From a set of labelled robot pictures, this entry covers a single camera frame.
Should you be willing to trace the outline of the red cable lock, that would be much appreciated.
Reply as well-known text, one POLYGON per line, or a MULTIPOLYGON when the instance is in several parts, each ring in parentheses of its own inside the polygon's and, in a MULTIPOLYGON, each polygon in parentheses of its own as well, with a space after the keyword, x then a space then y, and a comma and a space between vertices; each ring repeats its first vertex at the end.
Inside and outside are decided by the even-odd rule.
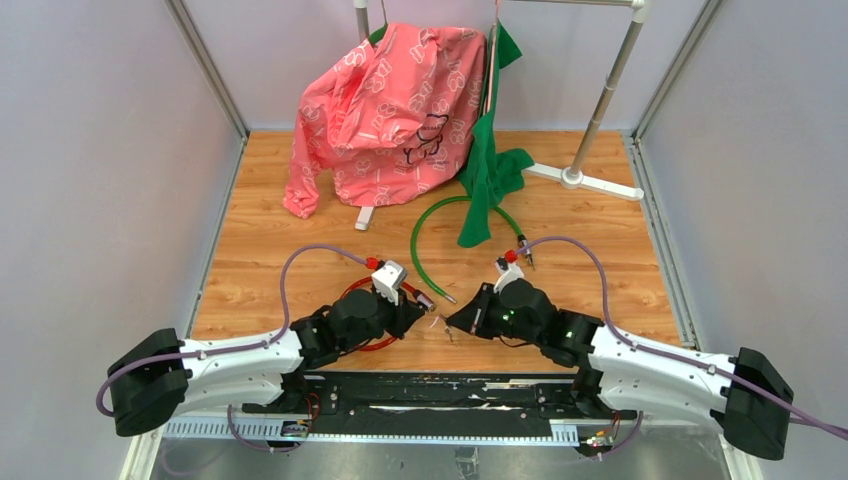
MULTIPOLYGON (((365 286, 370 286, 371 284, 372 284, 371 277, 363 277, 363 278, 353 282, 343 292, 342 297, 344 297, 348 293, 352 292, 353 290, 362 289, 365 286)), ((417 289, 416 287, 412 286, 410 283, 404 282, 402 284, 402 289, 405 290, 406 293, 409 296, 411 296, 412 299, 422 309, 424 309, 426 313, 432 313, 436 310, 437 306, 436 306, 435 302, 427 294, 425 294, 421 290, 417 289)), ((372 345, 373 339, 368 339, 366 341, 363 341, 363 342, 355 345, 353 348, 348 350, 345 354, 349 355, 349 354, 354 353, 356 351, 365 351, 365 352, 377 351, 377 350, 383 349, 383 348, 391 345, 392 343, 396 342, 397 340, 398 340, 397 337, 394 337, 394 336, 391 336, 391 335, 386 335, 384 338, 380 339, 374 345, 372 345)))

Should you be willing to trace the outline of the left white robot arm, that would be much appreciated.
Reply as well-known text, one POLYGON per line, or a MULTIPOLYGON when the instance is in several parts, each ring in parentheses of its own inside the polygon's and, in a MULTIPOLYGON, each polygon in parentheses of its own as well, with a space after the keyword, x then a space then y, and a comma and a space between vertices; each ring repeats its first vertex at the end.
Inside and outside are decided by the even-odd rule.
POLYGON ((181 339, 175 329, 148 335, 107 370, 97 400, 120 437, 150 432, 206 408, 274 405, 298 411, 300 380, 384 336, 400 339, 433 306, 419 291, 391 301, 376 289, 354 289, 276 331, 224 340, 181 339))

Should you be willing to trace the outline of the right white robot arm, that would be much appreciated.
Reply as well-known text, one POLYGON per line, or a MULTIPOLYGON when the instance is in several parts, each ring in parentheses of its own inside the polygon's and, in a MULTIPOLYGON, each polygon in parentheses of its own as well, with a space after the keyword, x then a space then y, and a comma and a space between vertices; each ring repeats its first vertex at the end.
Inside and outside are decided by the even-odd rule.
POLYGON ((685 350, 601 319, 556 307, 526 280, 481 285, 449 326, 484 339, 505 337, 577 370, 571 403, 584 417, 638 411, 710 428, 737 449, 765 460, 785 455, 794 392, 761 352, 685 350))

